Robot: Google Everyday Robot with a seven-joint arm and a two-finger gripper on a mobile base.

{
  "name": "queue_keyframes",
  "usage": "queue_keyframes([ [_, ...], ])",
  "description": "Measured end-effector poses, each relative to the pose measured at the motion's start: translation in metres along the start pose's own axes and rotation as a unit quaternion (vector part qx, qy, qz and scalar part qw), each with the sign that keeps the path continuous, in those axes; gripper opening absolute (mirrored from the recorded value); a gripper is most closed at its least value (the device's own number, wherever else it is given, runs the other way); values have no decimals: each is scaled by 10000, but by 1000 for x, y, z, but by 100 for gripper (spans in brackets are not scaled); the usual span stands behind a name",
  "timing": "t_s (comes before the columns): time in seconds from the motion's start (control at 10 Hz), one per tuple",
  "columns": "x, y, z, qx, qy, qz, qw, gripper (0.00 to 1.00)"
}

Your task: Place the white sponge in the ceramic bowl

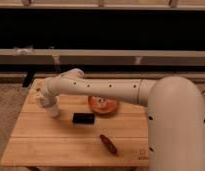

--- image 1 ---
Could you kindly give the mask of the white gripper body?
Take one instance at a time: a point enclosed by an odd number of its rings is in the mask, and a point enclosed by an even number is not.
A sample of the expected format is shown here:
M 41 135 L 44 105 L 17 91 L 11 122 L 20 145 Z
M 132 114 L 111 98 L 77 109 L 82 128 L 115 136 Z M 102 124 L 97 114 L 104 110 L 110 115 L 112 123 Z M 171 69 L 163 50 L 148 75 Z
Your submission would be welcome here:
M 41 91 L 37 91 L 36 102 L 50 117 L 55 118 L 59 116 L 59 106 L 54 96 L 45 96 Z

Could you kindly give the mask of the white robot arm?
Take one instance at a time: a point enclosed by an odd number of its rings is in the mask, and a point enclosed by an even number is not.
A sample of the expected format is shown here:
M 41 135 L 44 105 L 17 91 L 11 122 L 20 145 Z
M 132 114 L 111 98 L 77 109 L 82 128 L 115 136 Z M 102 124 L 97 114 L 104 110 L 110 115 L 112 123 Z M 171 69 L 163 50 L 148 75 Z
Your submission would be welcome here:
M 56 116 L 57 97 L 61 94 L 145 106 L 149 171 L 205 171 L 205 100 L 189 79 L 86 79 L 82 70 L 71 69 L 43 79 L 38 86 L 37 102 Z

